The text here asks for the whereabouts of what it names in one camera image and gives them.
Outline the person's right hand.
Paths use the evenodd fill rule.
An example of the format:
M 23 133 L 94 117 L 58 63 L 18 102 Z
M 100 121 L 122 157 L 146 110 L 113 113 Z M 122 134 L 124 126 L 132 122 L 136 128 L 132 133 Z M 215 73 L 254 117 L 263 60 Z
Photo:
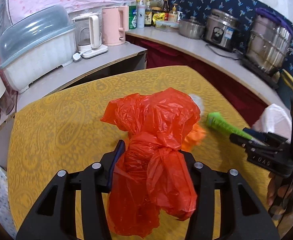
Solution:
M 275 183 L 275 174 L 270 172 L 268 177 L 270 178 L 270 182 L 267 187 L 267 204 L 268 206 L 271 206 L 276 196 L 280 198 L 287 198 L 293 190 L 293 185 L 291 185 L 289 189 L 288 185 L 277 187 Z

